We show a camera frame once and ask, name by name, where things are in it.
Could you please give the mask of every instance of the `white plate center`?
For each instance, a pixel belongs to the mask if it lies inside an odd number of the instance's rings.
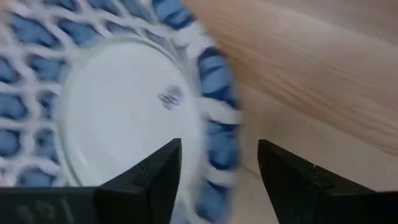
[[[182,138],[180,183],[192,181],[205,159],[196,100],[181,71],[150,45],[91,49],[68,77],[59,105],[60,142],[72,175],[82,185],[103,184]]]

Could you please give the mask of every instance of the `blue and white plate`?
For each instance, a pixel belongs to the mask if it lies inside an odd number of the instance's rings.
[[[172,223],[226,222],[239,105],[179,0],[15,0],[2,16],[0,185],[100,185],[182,138]]]

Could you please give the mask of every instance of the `wooden table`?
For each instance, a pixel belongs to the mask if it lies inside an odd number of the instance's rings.
[[[277,223],[257,167],[268,139],[374,190],[398,190],[398,2],[188,0],[243,101],[233,223]]]

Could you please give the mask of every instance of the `stamped logo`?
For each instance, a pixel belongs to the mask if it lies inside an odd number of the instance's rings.
[[[168,86],[163,93],[159,93],[157,97],[163,102],[163,107],[168,110],[173,110],[173,107],[178,106],[182,100],[183,95],[180,87],[172,85]]]

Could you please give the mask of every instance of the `plate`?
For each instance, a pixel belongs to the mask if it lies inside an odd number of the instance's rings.
[[[14,1],[3,15],[1,185],[99,185],[182,138],[172,223],[226,221],[233,76],[180,1]]]

